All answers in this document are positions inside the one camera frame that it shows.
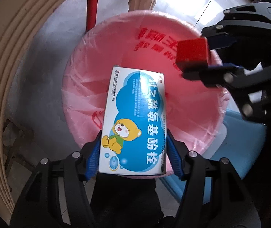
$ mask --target green shirt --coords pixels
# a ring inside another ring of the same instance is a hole
[[[117,139],[117,143],[119,143],[123,148],[124,140],[122,139],[122,137],[119,135],[111,135],[111,136],[109,136],[109,139],[112,139],[114,137]]]

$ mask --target blue oval label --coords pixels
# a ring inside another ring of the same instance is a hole
[[[111,170],[116,170],[118,168],[118,158],[116,156],[110,158],[109,167]]]

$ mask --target red logo on bag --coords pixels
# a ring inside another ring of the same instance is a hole
[[[91,117],[91,119],[92,119],[92,121],[93,121],[93,123],[99,128],[99,129],[102,129],[103,128],[103,122],[101,121],[101,119],[99,118],[99,116],[100,117],[102,117],[102,113],[103,113],[104,111],[95,111],[93,114],[92,114],[92,117]]]

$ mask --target bear's face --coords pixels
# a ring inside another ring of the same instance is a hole
[[[132,141],[142,134],[137,125],[127,118],[118,120],[113,126],[112,131],[126,141]]]

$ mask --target white and blue box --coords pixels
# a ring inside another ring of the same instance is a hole
[[[165,174],[163,74],[121,67],[112,69],[99,172],[142,176]]]

